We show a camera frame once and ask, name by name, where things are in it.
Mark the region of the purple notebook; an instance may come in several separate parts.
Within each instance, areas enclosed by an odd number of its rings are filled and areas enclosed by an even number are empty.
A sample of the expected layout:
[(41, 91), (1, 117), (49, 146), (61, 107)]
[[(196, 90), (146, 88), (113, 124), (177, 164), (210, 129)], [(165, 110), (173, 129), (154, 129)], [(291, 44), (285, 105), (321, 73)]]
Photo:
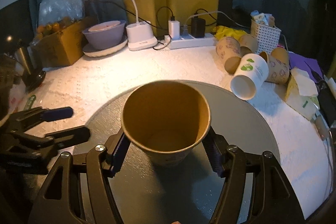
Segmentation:
[(289, 52), (289, 65), (291, 69), (298, 68), (306, 71), (315, 83), (317, 83), (318, 80), (323, 79), (323, 73), (316, 59)]

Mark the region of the metal cup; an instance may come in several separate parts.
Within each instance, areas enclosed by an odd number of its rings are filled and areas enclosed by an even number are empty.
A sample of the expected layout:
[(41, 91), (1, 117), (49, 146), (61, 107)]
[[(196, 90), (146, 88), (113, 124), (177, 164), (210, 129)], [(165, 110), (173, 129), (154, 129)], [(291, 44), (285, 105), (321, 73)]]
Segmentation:
[(15, 59), (23, 67), (23, 82), (26, 86), (26, 91), (31, 92), (41, 86), (46, 77), (46, 72), (40, 67), (34, 67), (29, 56), (27, 47), (20, 47), (14, 53)]

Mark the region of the white power strip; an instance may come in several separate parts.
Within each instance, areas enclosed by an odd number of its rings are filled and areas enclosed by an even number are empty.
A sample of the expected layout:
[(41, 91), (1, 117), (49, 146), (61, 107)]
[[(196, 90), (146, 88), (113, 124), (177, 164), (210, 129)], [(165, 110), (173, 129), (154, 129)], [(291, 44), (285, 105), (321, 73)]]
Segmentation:
[(210, 33), (205, 33), (204, 38), (195, 38), (190, 34), (181, 36), (179, 39), (171, 40), (169, 35), (165, 35), (165, 46), (170, 50), (181, 48), (210, 47), (217, 43), (217, 39)]

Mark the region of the white green paper cup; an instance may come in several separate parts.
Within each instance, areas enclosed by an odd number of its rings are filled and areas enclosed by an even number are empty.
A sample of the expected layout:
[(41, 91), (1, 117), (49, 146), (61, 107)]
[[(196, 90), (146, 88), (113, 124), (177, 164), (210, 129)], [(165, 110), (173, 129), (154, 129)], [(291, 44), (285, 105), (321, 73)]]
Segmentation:
[(254, 53), (243, 56), (231, 80), (233, 94), (241, 100), (251, 100), (269, 75), (267, 62)]

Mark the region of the brown paper cup behind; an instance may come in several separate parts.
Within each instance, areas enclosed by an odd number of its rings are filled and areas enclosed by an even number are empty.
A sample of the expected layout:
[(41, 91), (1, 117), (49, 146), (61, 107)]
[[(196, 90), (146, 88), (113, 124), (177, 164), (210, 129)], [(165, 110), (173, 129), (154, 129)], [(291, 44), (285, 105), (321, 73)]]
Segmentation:
[(242, 35), (239, 38), (241, 55), (244, 56), (248, 53), (256, 53), (258, 49), (258, 41), (250, 34)]

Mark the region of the round grey placemat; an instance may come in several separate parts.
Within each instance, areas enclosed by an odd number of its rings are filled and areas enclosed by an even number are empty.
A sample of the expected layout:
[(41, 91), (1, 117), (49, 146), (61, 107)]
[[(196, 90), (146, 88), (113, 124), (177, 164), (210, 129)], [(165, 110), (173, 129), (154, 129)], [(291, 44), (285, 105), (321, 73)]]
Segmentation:
[[(279, 156), (270, 126), (248, 102), (215, 85), (193, 81), (206, 97), (212, 127), (243, 151)], [(146, 154), (131, 145), (122, 169), (109, 179), (125, 223), (208, 223), (224, 180), (212, 171), (202, 145), (175, 167), (153, 166)]]

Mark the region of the brown paper cup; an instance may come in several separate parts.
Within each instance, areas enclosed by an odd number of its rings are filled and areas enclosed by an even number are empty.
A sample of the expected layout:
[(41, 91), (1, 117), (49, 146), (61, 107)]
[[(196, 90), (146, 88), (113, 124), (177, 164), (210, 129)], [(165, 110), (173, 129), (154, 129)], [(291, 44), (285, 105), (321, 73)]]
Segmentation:
[(223, 37), (216, 45), (216, 53), (218, 54), (225, 71), (233, 75), (242, 59), (239, 42), (229, 36)]
[(181, 81), (141, 85), (126, 99), (121, 126), (127, 138), (158, 166), (180, 164), (208, 134), (211, 110), (205, 96)]
[(256, 53), (258, 49), (258, 41), (250, 34), (242, 35), (239, 38), (241, 55), (244, 56), (248, 53)]
[(264, 51), (259, 55), (268, 64), (269, 74), (266, 82), (285, 84), (289, 79), (289, 66)]
[(282, 63), (289, 65), (289, 54), (285, 48), (277, 47), (271, 52), (271, 56), (280, 60)]

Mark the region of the white charger plug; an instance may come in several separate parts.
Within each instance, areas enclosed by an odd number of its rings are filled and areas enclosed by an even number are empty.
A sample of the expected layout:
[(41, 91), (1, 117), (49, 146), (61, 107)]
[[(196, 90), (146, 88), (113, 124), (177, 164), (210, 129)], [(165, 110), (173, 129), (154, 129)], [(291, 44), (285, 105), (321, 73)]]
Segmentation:
[(169, 20), (168, 31), (172, 40), (178, 40), (180, 38), (180, 22), (177, 20)]

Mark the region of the brown cardboard box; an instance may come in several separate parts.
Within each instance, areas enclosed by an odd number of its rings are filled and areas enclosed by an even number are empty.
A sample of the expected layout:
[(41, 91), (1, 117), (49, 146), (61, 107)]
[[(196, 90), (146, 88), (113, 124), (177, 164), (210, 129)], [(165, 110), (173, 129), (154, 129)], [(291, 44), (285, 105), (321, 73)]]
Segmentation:
[(88, 44), (83, 31), (96, 23), (96, 17), (88, 16), (38, 42), (32, 42), (30, 47), (34, 57), (44, 68), (73, 65), (82, 57), (83, 47)]

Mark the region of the yellow cloth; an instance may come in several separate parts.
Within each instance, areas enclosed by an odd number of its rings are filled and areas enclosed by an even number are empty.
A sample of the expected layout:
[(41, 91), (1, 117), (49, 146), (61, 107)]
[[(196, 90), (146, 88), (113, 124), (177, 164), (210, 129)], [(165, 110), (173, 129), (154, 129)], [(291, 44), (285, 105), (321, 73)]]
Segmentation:
[(243, 30), (236, 30), (233, 28), (225, 26), (216, 26), (213, 28), (214, 36), (217, 40), (220, 40), (225, 37), (232, 37), (236, 40), (239, 40), (241, 36), (246, 35), (247, 33)]

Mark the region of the white plastic basket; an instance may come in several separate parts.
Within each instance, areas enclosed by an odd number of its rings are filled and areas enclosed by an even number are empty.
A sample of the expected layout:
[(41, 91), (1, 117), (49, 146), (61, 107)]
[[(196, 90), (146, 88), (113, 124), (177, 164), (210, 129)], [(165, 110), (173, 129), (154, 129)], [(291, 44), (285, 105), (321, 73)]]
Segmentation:
[(277, 27), (270, 27), (251, 21), (251, 35), (257, 39), (257, 54), (261, 52), (271, 53), (280, 40), (281, 30)]

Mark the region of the tissue pack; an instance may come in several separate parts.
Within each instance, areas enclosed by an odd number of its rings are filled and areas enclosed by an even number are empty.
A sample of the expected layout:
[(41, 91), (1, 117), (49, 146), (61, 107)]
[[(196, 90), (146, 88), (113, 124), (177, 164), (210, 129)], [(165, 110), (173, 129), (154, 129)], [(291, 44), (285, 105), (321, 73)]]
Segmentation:
[(307, 71), (296, 67), (290, 71), (285, 103), (308, 121), (319, 110), (318, 90)]

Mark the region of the black charger plug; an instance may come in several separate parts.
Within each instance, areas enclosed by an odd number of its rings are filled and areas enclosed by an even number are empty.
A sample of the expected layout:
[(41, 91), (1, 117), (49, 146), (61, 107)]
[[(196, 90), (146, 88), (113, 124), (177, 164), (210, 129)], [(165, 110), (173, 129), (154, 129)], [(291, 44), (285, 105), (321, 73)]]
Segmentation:
[(206, 20), (199, 17), (191, 19), (191, 35), (195, 38), (204, 38), (206, 29)]

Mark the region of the black pouch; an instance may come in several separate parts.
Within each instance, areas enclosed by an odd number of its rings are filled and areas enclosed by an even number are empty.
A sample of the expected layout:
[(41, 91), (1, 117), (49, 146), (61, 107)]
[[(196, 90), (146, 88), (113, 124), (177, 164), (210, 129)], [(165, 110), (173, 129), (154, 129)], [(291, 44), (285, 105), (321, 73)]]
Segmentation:
[(335, 122), (335, 98), (329, 88), (321, 89), (318, 94), (320, 112), (329, 127)]

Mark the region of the purple bowl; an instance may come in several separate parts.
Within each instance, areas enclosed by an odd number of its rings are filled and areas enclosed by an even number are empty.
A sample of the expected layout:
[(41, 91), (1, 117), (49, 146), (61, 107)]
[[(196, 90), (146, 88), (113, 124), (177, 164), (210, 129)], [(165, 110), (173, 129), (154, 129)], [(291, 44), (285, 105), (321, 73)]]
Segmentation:
[(93, 48), (105, 50), (121, 43), (125, 25), (125, 20), (112, 20), (88, 27), (82, 33)]

